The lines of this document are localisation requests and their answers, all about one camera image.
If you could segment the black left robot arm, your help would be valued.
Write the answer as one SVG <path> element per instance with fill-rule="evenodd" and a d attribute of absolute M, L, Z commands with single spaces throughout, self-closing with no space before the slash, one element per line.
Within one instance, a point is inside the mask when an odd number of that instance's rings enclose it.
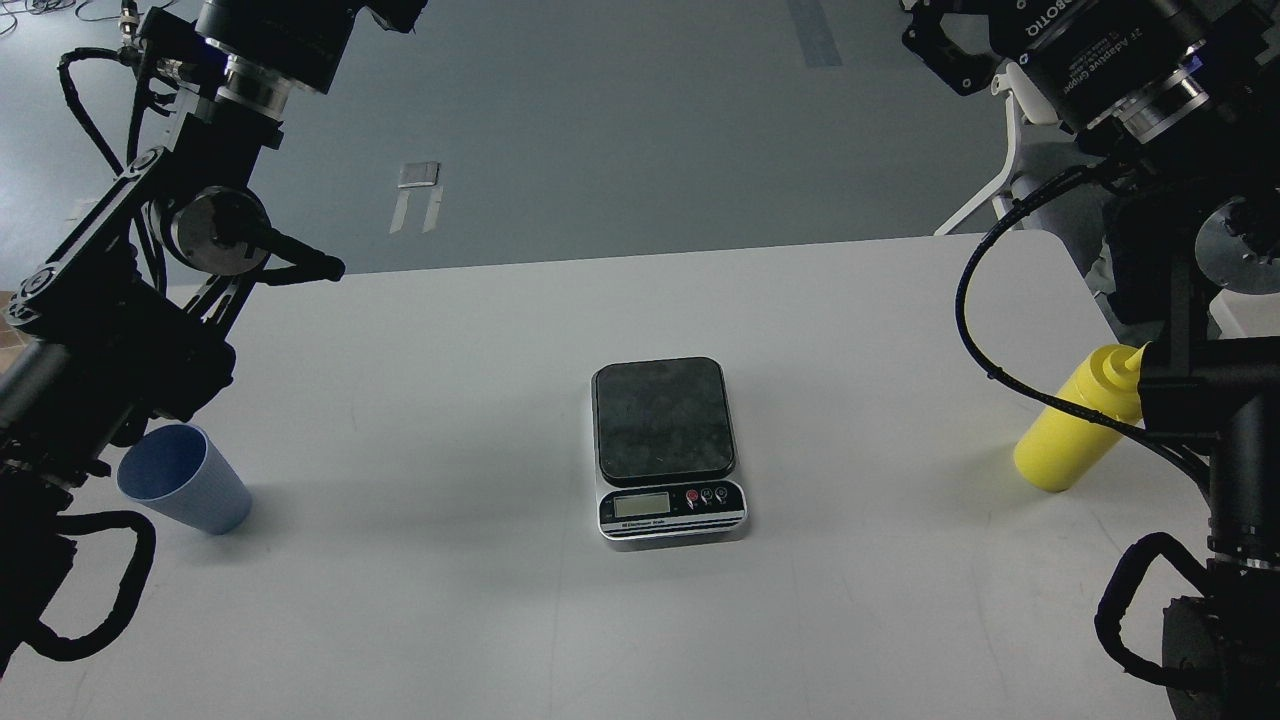
<path fill-rule="evenodd" d="M 250 188 L 282 141 L 294 88 L 325 94 L 361 12 L 411 33 L 422 1 L 206 1 L 183 20 L 123 1 L 122 45 L 77 47 L 67 105 L 114 170 L 102 197 L 12 295 L 28 338 L 3 373 L 3 661 L 22 647 L 74 662 L 131 624 L 156 532 L 137 511 L 74 515 L 109 446 L 152 419 L 187 421 L 233 379 L 228 334 L 260 284 L 339 281 L 346 265 L 276 229 Z M 68 638 L 42 616 L 77 538 L 134 533 L 106 618 Z"/>

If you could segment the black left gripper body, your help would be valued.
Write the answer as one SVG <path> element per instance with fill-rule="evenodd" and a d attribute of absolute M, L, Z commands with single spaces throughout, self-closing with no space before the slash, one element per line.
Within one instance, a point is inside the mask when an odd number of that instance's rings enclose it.
<path fill-rule="evenodd" d="M 227 55 L 328 94 L 357 15 L 385 31 L 413 27 L 426 1 L 205 1 L 195 31 Z"/>

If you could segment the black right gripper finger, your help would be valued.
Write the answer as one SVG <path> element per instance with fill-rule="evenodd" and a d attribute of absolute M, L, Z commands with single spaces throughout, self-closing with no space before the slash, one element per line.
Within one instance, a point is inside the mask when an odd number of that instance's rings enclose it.
<path fill-rule="evenodd" d="M 992 6 L 992 1 L 901 1 L 901 10 L 910 15 L 901 42 L 955 94 L 970 96 L 991 86 L 1000 59 L 963 50 L 947 36 L 943 18 L 988 15 Z"/>

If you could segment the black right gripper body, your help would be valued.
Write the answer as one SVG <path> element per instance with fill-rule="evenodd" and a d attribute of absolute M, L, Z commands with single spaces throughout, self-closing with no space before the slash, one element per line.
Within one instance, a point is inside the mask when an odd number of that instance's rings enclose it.
<path fill-rule="evenodd" d="M 1071 131 L 1170 77 L 1210 32 L 1192 1 L 996 1 L 992 50 L 1015 61 Z"/>

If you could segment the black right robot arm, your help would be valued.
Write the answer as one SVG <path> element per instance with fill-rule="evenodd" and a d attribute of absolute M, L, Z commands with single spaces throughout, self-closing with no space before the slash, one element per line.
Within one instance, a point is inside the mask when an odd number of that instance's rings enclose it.
<path fill-rule="evenodd" d="M 1277 716 L 1277 338 L 1215 340 L 1222 290 L 1277 291 L 1275 1 L 905 1 L 902 45 L 950 88 L 1023 72 L 1092 165 L 1011 202 L 957 284 L 955 318 L 987 377 L 1157 454 L 1210 510 L 1210 557 L 1153 533 L 1121 556 L 1094 612 L 1103 651 L 1160 685 L 1178 719 Z M 1025 386 L 977 345 L 972 278 L 1016 223 L 1096 184 L 1123 295 L 1117 318 L 1158 322 L 1134 354 L 1143 427 L 1098 398 Z"/>

